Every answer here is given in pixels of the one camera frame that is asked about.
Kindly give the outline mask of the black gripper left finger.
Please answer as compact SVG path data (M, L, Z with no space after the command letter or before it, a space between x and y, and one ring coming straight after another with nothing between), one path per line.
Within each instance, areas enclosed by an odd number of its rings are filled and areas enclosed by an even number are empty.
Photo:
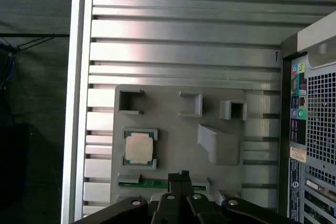
M187 195L187 173L170 173L168 190L158 200L129 197L75 223L181 223Z

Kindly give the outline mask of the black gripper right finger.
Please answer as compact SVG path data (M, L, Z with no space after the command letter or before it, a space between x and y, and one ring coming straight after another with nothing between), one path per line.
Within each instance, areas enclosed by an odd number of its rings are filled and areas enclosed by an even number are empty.
M220 204L194 191L189 171L182 171L182 223L297 223L240 198L225 198Z

